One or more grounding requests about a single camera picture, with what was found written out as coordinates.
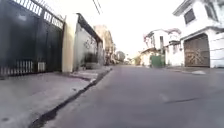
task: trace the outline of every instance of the concrete wall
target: concrete wall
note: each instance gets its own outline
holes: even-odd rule
[[[63,47],[62,47],[62,72],[73,71],[75,31],[78,15],[67,15],[65,20]]]
[[[178,32],[171,32],[168,36],[170,41],[180,41],[180,34]]]
[[[66,17],[62,48],[62,72],[73,72],[84,64],[87,53],[97,53],[96,40],[78,23],[78,15]]]
[[[193,9],[195,19],[188,23],[187,25],[185,24],[184,21],[184,14],[186,14],[190,9]],[[200,0],[196,0],[193,5],[189,6],[183,14],[180,16],[180,18],[183,21],[183,26],[185,26],[182,30],[182,37],[188,36],[198,30],[201,30],[207,26],[221,26],[221,23],[214,21],[210,19],[207,15],[207,12],[204,7],[204,3],[202,3]]]
[[[178,51],[174,53],[173,45],[169,45],[166,50],[166,65],[183,66],[184,65],[184,49],[183,43],[178,45]]]
[[[164,46],[169,45],[169,36],[168,33],[163,30],[158,30],[154,32],[154,38],[155,38],[155,48],[161,49],[160,44],[160,36],[163,36]]]
[[[100,42],[98,45],[98,62],[100,65],[105,64],[105,58],[104,58],[104,50],[103,50],[103,43]]]
[[[96,40],[79,23],[77,23],[75,35],[73,70],[77,70],[84,64],[87,53],[96,54],[97,52]]]
[[[144,53],[141,55],[141,65],[144,66],[150,66],[151,62],[150,62],[150,56],[152,53],[148,52],[148,53]]]
[[[210,48],[210,67],[224,67],[224,33],[216,34],[213,30],[206,31]]]

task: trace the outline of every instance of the street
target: street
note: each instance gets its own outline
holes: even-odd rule
[[[117,66],[45,128],[223,128],[222,75]]]

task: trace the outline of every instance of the door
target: door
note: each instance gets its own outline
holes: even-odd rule
[[[210,67],[208,36],[201,34],[184,42],[185,66]]]

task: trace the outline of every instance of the house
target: house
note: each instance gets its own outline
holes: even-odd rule
[[[62,49],[62,71],[73,72],[103,58],[101,38],[80,14],[66,17]]]
[[[142,65],[151,65],[151,56],[161,55],[162,58],[165,57],[165,60],[162,63],[168,64],[173,60],[173,53],[169,52],[172,45],[171,43],[179,41],[179,33],[178,29],[170,29],[170,30],[163,30],[157,29],[151,31],[144,37],[144,42],[146,44],[146,49],[141,52],[141,64]]]
[[[224,67],[223,13],[223,0],[185,0],[173,12],[185,24],[181,36],[185,66]]]

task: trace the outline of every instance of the gate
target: gate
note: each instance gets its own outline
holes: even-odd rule
[[[0,0],[0,76],[59,71],[63,25],[34,0]]]
[[[185,65],[210,67],[208,36],[201,34],[184,42]]]

